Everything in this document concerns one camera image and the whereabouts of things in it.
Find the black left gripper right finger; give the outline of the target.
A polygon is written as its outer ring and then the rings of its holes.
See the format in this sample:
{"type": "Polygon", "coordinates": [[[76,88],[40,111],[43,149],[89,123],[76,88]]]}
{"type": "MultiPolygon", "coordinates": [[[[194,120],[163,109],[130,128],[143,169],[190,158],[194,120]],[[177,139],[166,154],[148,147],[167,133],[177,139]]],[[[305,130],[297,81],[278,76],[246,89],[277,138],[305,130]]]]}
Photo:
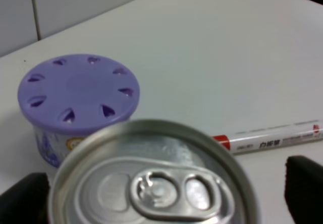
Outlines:
{"type": "Polygon", "coordinates": [[[294,223],[322,223],[322,165],[301,155],[288,157],[285,201],[294,223]]]}

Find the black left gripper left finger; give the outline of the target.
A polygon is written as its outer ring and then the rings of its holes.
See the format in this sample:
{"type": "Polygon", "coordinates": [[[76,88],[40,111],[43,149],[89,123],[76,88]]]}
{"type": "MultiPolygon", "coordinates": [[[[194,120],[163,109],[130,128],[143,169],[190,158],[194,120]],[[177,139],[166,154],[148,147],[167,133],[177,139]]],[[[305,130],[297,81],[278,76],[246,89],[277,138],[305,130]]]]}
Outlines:
{"type": "Polygon", "coordinates": [[[1,223],[49,223],[46,173],[31,173],[1,194],[1,223]]]}

